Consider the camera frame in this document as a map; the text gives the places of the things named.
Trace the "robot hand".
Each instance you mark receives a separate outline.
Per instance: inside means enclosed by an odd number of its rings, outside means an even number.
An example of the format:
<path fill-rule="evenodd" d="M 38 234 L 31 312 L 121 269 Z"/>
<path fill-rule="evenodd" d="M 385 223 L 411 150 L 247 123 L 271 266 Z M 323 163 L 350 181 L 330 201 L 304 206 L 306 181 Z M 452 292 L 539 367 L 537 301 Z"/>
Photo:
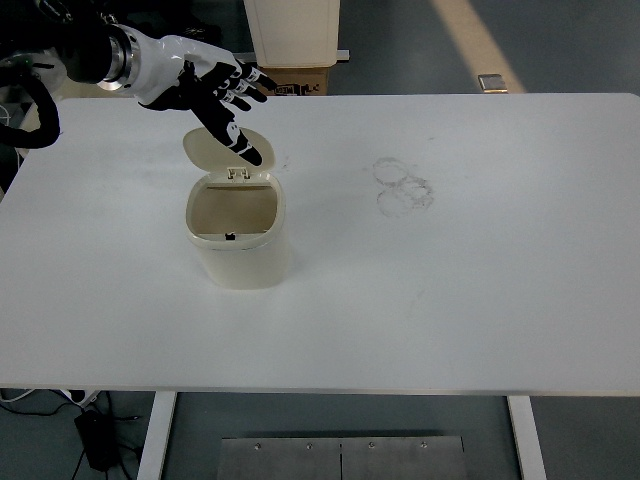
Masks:
<path fill-rule="evenodd" d="M 175 35 L 140 36 L 140 76 L 131 92 L 145 108 L 190 110 L 223 146 L 253 166 L 263 158 L 235 122 L 234 109 L 264 103 L 276 83 L 229 51 Z"/>

